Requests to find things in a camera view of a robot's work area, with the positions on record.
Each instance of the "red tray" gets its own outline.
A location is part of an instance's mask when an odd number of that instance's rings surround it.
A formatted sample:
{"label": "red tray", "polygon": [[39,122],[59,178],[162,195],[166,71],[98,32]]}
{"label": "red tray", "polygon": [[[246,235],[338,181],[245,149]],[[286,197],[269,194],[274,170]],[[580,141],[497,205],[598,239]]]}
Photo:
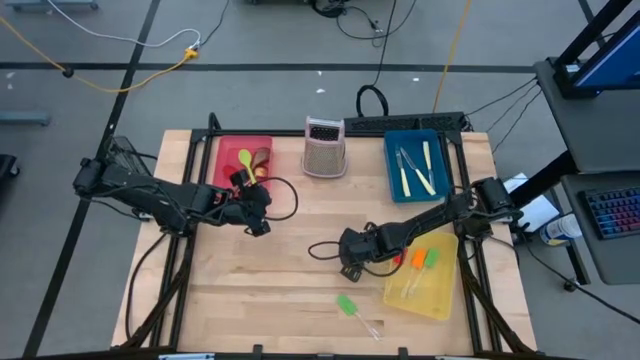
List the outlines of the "red tray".
{"label": "red tray", "polygon": [[[244,169],[244,165],[238,160],[238,153],[247,149],[253,156],[260,148],[269,149],[269,162],[263,167],[267,169],[267,177],[271,176],[271,162],[273,161],[273,139],[271,136],[222,136],[218,141],[218,153],[216,155],[216,168],[213,172],[213,185],[230,188],[229,173]],[[263,183],[269,189],[269,182]]]}

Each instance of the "metal grater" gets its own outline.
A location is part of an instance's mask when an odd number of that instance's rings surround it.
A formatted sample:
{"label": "metal grater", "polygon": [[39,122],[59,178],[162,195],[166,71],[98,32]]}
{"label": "metal grater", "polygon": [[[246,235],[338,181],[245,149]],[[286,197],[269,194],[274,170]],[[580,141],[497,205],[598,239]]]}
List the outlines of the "metal grater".
{"label": "metal grater", "polygon": [[336,178],[347,170],[343,120],[307,117],[302,170],[321,178]]}

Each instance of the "wooden tabletop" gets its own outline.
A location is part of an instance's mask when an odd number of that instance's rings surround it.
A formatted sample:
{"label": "wooden tabletop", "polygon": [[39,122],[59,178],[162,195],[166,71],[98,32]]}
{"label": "wooden tabletop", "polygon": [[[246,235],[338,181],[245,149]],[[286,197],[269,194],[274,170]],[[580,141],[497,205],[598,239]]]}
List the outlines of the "wooden tabletop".
{"label": "wooden tabletop", "polygon": [[[189,138],[190,131],[165,132],[156,177],[181,181]],[[495,176],[487,135],[465,133],[463,140],[470,180]],[[347,138],[349,169],[343,178],[335,180],[303,175],[303,148],[303,138],[276,137],[273,141],[273,174],[289,180],[299,193],[300,208],[293,218],[271,222],[271,233],[259,238],[246,236],[242,227],[200,226],[179,350],[251,352],[254,344],[262,344],[266,353],[397,354],[398,347],[407,347],[412,355],[472,354],[459,269],[451,317],[438,321],[384,305],[384,279],[363,274],[358,283],[352,283],[338,273],[339,260],[317,261],[307,254],[309,245],[337,241],[347,227],[360,230],[367,221],[401,221],[434,206],[399,206],[392,202],[382,139]],[[454,177],[459,183],[453,147],[450,152]],[[214,167],[212,156],[209,179]],[[198,171],[196,166],[193,181]],[[268,208],[270,216],[291,211],[293,197],[289,188],[274,182],[271,195],[274,203]],[[505,225],[493,225],[493,230],[496,238],[511,241]],[[443,226],[437,231],[452,232],[452,227]],[[132,269],[159,235],[154,223],[141,225]],[[138,274],[132,329],[157,301],[168,242],[146,259]],[[535,348],[513,250],[485,241],[484,251],[496,307],[521,339]],[[373,340],[357,319],[341,313],[336,305],[338,294],[347,294],[354,300],[362,315],[382,334],[382,341]],[[125,300],[113,335],[114,345],[125,340]],[[485,315],[477,307],[483,344],[488,348]],[[164,343],[168,340],[173,305],[169,308]]]}

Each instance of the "yellow tray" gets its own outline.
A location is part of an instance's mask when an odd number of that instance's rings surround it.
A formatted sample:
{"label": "yellow tray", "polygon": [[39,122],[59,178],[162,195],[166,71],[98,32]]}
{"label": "yellow tray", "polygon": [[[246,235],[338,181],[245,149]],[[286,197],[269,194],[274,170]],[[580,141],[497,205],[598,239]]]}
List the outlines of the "yellow tray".
{"label": "yellow tray", "polygon": [[[411,259],[416,249],[437,248],[438,261],[432,268],[424,268],[413,296],[402,298],[402,290],[411,276]],[[384,288],[384,303],[399,309],[429,316],[437,320],[447,320],[451,315],[451,298],[455,281],[458,238],[450,233],[431,232],[417,237],[407,252],[404,264],[398,272],[387,279]],[[390,261],[389,268],[397,265]],[[410,285],[418,279],[420,270],[413,268]]]}

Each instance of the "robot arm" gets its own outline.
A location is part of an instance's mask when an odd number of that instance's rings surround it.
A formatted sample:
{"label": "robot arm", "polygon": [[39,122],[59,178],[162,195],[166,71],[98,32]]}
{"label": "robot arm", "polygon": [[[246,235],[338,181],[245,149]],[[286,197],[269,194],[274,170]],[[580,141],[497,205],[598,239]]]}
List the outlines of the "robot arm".
{"label": "robot arm", "polygon": [[339,241],[341,273],[356,282],[366,263],[378,263],[401,255],[414,238],[450,222],[454,222],[458,234],[477,238],[491,234],[492,221],[522,217],[500,180],[479,180],[471,185],[471,189],[473,191],[450,196],[443,204],[402,223],[379,226],[368,223],[364,232],[346,229]]}
{"label": "robot arm", "polygon": [[246,225],[246,232],[253,236],[270,231],[265,216],[271,198],[263,186],[251,184],[246,170],[231,176],[233,189],[222,189],[174,184],[106,160],[85,158],[81,166],[73,182],[77,195],[84,199],[114,198],[153,215],[165,233],[187,236],[201,222]]}

